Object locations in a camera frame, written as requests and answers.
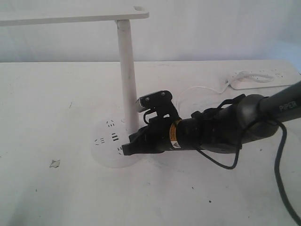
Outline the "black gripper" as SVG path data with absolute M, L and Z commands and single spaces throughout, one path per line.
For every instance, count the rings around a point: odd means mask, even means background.
M 181 118 L 166 117 L 155 119 L 129 136 L 129 143 L 122 145 L 125 156 L 135 154 L 159 154 L 165 151 L 181 151 L 176 138 L 176 126 Z

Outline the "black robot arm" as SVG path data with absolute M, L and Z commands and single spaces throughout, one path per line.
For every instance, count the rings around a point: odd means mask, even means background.
M 296 83 L 270 96 L 239 95 L 218 107 L 180 118 L 172 94 L 158 91 L 139 98 L 136 110 L 145 115 L 145 126 L 129 136 L 122 146 L 124 155 L 158 154 L 165 151 L 208 150 L 235 153 L 242 144 L 274 135 L 277 121 L 301 116 L 301 85 Z

